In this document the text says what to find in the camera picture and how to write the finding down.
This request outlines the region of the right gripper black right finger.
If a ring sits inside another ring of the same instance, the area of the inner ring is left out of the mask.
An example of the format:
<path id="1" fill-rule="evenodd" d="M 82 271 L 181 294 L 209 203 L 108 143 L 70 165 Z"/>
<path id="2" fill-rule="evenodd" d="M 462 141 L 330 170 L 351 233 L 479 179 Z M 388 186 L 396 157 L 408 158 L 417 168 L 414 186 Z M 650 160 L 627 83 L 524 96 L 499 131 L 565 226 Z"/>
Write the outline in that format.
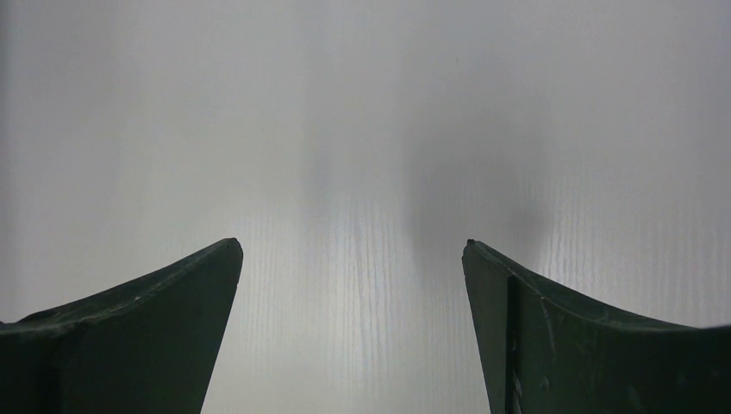
<path id="1" fill-rule="evenodd" d="M 616 308 L 481 241 L 462 265 L 492 412 L 729 412 L 728 326 Z"/>

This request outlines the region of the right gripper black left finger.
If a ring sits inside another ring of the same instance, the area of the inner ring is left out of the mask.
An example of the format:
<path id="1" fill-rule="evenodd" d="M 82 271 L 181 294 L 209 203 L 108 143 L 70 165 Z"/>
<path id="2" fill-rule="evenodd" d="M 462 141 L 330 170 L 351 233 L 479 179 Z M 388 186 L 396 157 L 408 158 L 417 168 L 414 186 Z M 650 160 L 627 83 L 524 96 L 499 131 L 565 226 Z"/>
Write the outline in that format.
<path id="1" fill-rule="evenodd" d="M 1 327 L 4 413 L 198 413 L 241 275 L 226 238 Z"/>

